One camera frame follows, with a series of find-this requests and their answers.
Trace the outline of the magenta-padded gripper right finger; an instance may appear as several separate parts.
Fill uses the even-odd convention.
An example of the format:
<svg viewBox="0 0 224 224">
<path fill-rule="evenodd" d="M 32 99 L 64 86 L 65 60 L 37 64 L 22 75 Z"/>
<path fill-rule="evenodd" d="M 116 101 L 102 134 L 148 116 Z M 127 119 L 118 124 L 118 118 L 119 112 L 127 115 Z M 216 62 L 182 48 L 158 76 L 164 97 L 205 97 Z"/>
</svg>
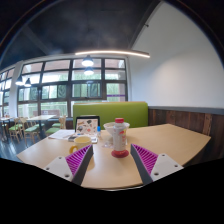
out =
<svg viewBox="0 0 224 224">
<path fill-rule="evenodd" d="M 162 153 L 157 155 L 136 144 L 131 145 L 130 153 L 135 161 L 144 185 L 150 184 L 182 169 L 182 166 L 167 154 Z"/>
</svg>

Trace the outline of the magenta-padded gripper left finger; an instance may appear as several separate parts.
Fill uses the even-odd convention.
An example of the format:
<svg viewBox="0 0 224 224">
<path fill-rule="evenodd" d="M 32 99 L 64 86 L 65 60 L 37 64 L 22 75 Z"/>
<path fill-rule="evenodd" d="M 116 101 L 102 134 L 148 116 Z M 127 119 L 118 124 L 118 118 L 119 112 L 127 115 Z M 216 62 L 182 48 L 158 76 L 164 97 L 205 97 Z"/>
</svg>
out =
<svg viewBox="0 0 224 224">
<path fill-rule="evenodd" d="M 81 185 L 92 156 L 93 146 L 88 145 L 67 157 L 56 157 L 44 170 L 76 185 Z"/>
</svg>

